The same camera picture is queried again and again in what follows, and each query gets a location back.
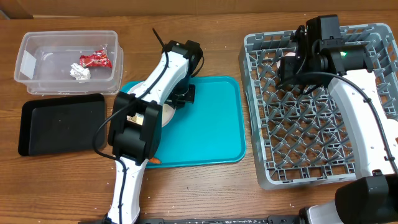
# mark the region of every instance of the dish rack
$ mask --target dish rack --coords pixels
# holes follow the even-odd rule
[[[346,45],[366,46],[384,112],[398,119],[397,45],[391,29],[365,24],[342,26],[340,31]],[[277,62],[297,49],[290,40],[294,32],[249,34],[239,54],[257,180],[266,190],[356,179],[351,144],[328,90],[318,88],[303,96],[298,85],[275,88],[280,82]]]

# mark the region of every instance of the blue plastic tray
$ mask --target blue plastic tray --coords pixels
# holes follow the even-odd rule
[[[140,82],[130,82],[127,93]],[[246,153],[241,95],[231,77],[192,78],[196,86],[194,104],[175,112],[162,128],[155,157],[162,164],[148,168],[198,166],[240,161]]]

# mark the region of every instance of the red candy wrapper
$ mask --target red candy wrapper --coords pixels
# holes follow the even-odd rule
[[[112,68],[111,61],[106,55],[106,50],[97,50],[92,55],[80,56],[80,65],[84,68],[90,68],[90,67]]]

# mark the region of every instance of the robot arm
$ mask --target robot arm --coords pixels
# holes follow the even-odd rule
[[[367,70],[347,71],[344,76],[359,86],[381,119],[392,155],[398,157],[398,121],[387,119],[381,106],[374,73]],[[384,223],[397,220],[394,189],[396,174],[386,159],[384,143],[369,105],[349,84],[332,79],[328,90],[339,107],[352,144],[357,181],[336,193],[334,201],[304,211],[307,224]]]
[[[187,102],[193,103],[195,86],[189,84],[189,79],[202,58],[200,44],[190,40],[185,44],[170,41],[163,50],[162,58],[149,78],[132,94],[120,92],[115,98],[113,113],[119,114],[111,122],[108,143],[113,146],[113,154],[120,158],[126,170],[116,161],[114,197],[105,223],[136,222],[140,212],[139,194],[144,170],[160,143],[162,105],[167,103],[180,108]],[[153,86],[152,89],[143,95],[149,86]],[[132,106],[129,110],[120,111],[126,105]],[[142,124],[127,120],[127,116],[133,117],[137,113],[144,117]],[[120,193],[122,209],[119,207]]]
[[[336,191],[334,201],[300,211],[305,223],[397,221],[398,174],[394,159],[398,156],[395,140],[398,122],[386,118],[368,51],[363,45],[345,45],[336,15],[310,19],[306,27],[300,26],[292,35],[292,41],[297,43],[298,49],[296,56],[282,57],[280,61],[279,88],[287,84],[328,88],[347,128],[357,176],[356,181]],[[370,98],[384,130],[385,141],[369,107],[369,99],[364,99],[357,87]],[[303,88],[302,93],[306,95],[313,90],[304,93]]]
[[[398,121],[387,119],[377,94],[374,73],[368,73],[365,69],[350,70],[344,77],[362,88],[372,99],[386,133],[392,156],[398,158],[396,142]],[[339,107],[351,140],[356,178],[370,177],[374,170],[380,170],[384,175],[393,174],[390,162],[385,160],[387,154],[376,120],[369,105],[363,101],[363,97],[352,86],[335,78],[331,80],[328,90]]]

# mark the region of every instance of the table surface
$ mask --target table surface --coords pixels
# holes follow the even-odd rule
[[[0,21],[0,223],[76,223],[95,220],[111,205],[115,164],[92,151],[21,157],[22,105],[50,98],[28,94],[12,77],[23,35],[30,31],[115,30],[124,50],[123,83],[145,79],[159,62],[160,45],[188,39],[201,43],[206,57],[199,76],[229,75],[241,84],[238,53],[247,34],[296,29],[307,19],[336,13],[340,24],[388,24],[398,34],[397,11],[138,16]],[[141,190],[143,218],[239,218],[296,215],[306,206],[333,200],[345,183],[265,191],[257,183],[242,93],[247,153],[236,164],[151,169]],[[113,96],[106,97],[108,115]],[[105,152],[110,153],[108,146]]]

